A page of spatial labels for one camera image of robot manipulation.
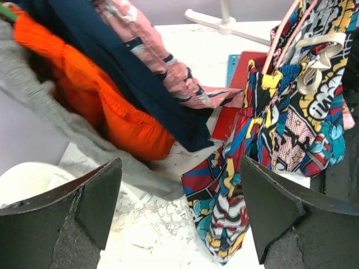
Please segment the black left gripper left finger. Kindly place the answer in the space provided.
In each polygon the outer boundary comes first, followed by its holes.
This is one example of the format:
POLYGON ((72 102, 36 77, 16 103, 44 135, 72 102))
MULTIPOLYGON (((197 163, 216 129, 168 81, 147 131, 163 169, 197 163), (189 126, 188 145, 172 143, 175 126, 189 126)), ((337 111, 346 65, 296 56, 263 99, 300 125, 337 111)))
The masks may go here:
POLYGON ((117 158, 1 210, 1 268, 96 268, 122 177, 117 158))

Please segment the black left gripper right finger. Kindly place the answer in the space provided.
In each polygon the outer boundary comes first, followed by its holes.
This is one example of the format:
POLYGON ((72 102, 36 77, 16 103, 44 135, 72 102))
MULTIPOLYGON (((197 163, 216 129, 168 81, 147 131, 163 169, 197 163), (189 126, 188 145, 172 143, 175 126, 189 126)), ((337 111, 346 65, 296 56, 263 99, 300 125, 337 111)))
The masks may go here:
POLYGON ((243 195, 265 268, 358 268, 358 205, 306 188, 245 156, 243 195))

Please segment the comic print shorts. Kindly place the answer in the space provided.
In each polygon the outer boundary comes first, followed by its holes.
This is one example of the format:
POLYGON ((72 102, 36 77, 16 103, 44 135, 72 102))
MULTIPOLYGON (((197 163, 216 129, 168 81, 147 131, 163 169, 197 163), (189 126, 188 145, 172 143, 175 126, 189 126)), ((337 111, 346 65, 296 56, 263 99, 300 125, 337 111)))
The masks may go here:
POLYGON ((357 1, 294 1, 270 33, 266 58, 248 62, 232 141, 182 176, 197 234, 221 265, 242 247, 250 226, 243 156, 305 176, 343 160, 341 80, 357 17, 357 1))

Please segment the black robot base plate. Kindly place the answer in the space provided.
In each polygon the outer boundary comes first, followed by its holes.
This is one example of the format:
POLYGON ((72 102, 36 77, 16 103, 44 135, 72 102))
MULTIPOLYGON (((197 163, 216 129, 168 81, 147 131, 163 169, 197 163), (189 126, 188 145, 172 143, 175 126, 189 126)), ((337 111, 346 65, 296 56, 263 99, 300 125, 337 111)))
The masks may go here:
POLYGON ((333 198, 358 203, 358 48, 352 48, 342 79, 343 93, 355 126, 344 133, 344 160, 311 178, 310 188, 333 198))

